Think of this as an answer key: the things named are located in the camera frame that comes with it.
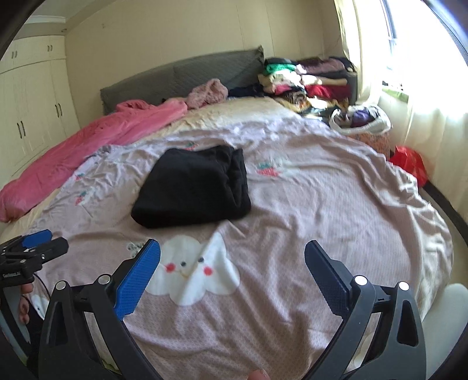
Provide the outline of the person's left hand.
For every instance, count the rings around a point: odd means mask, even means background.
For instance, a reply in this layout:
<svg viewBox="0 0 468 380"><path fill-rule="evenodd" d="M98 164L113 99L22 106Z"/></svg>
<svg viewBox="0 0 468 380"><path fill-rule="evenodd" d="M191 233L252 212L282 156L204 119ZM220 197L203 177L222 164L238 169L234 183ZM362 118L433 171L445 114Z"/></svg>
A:
<svg viewBox="0 0 468 380"><path fill-rule="evenodd" d="M32 293L33 285L32 284L24 284L21 285L21 298L18 306L18 318L21 324L27 325L29 324L29 300L27 296Z"/></svg>

